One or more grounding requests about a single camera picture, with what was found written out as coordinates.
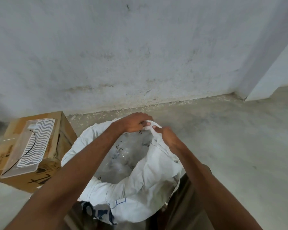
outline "black cable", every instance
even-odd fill
[[[35,142],[36,142],[35,132],[32,131],[31,129],[30,129],[29,131],[31,131],[31,132],[34,133],[34,144],[32,145],[32,147],[30,148],[29,151],[27,151],[23,156],[21,156],[21,157],[15,162],[15,164],[17,164],[17,162],[18,162],[21,158],[23,158],[25,155],[27,155],[27,154],[32,150],[32,148],[33,148],[34,145],[35,145]],[[8,171],[10,171],[11,168],[9,168],[8,170],[6,170],[1,176],[3,176],[4,174],[6,174]]]

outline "left hand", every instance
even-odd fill
[[[145,120],[153,121],[153,118],[144,113],[132,113],[117,120],[115,123],[119,124],[123,132],[135,132],[142,130],[145,126],[150,126],[150,122],[146,122]]]

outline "left arm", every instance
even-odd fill
[[[5,229],[56,229],[119,136],[150,125],[145,120],[153,119],[144,113],[133,113],[113,122],[34,193]]]

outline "brown cardboard box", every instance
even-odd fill
[[[15,119],[10,122],[0,143],[0,175],[8,161],[18,137],[28,120],[56,119],[42,162],[35,172],[0,178],[0,182],[33,193],[61,168],[61,160],[77,139],[72,126],[62,111]]]

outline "forearm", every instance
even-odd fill
[[[19,225],[19,221],[30,221],[30,215],[34,217],[32,221],[35,225],[38,221],[37,216],[41,216],[39,227],[44,224],[45,216],[54,218],[56,223],[53,225],[58,224],[77,201],[105,155],[122,133],[121,126],[116,122],[112,123],[104,133],[76,154],[43,185],[9,226]]]
[[[250,213],[182,142],[170,149],[179,157],[215,230],[261,230]]]

